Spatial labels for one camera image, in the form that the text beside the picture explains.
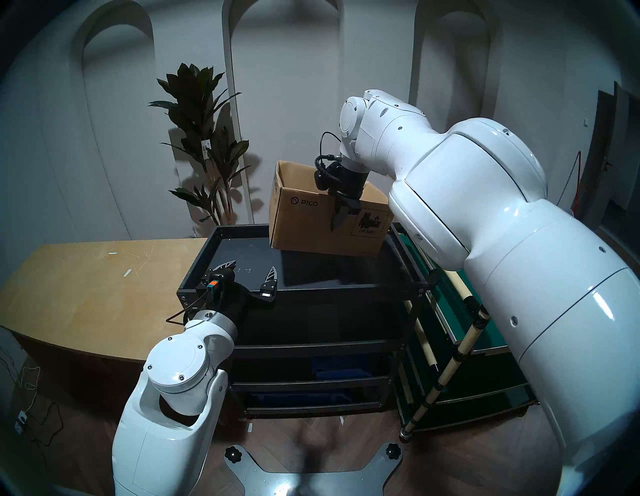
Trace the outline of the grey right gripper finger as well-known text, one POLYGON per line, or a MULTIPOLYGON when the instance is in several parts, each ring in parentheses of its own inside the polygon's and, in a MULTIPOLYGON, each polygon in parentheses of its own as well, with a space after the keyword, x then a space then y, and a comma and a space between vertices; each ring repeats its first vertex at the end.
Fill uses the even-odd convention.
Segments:
POLYGON ((333 214, 330 220, 331 231, 336 231, 349 215, 358 215, 361 211, 361 202, 354 198, 335 198, 333 214))

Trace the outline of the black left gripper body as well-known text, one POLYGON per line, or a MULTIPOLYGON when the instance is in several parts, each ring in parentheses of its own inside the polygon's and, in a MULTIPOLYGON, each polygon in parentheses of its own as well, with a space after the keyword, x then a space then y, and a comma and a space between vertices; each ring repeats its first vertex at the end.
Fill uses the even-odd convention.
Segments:
POLYGON ((233 323, 241 323, 249 311, 266 311, 274 307, 275 299, 273 302, 263 300, 260 288, 258 292, 252 292, 236 281, 234 271, 231 276, 235 276, 234 279, 214 280, 212 283, 203 283, 201 277, 205 292, 200 298, 202 303, 198 306, 198 311, 205 311, 207 316, 217 312, 233 323))

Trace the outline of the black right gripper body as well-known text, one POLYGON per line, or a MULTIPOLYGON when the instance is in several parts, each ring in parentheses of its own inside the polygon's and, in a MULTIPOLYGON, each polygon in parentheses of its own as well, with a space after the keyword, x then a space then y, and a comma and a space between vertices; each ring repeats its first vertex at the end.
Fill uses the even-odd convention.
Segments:
POLYGON ((347 168, 328 168, 329 195, 349 208, 360 208, 361 197, 369 172, 355 172, 347 168))

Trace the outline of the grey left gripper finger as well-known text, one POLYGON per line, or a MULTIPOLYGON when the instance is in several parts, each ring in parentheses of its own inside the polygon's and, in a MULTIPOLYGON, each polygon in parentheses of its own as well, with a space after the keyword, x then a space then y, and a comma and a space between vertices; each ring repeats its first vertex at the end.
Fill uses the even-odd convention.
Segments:
POLYGON ((216 267, 210 267, 203 275, 203 283, 211 284, 212 281, 234 279, 235 276, 231 276, 234 273, 237 261, 224 262, 216 267))
POLYGON ((267 301, 273 302, 277 293, 278 273, 276 267, 272 266, 265 277, 264 282, 260 286, 260 297, 267 301))

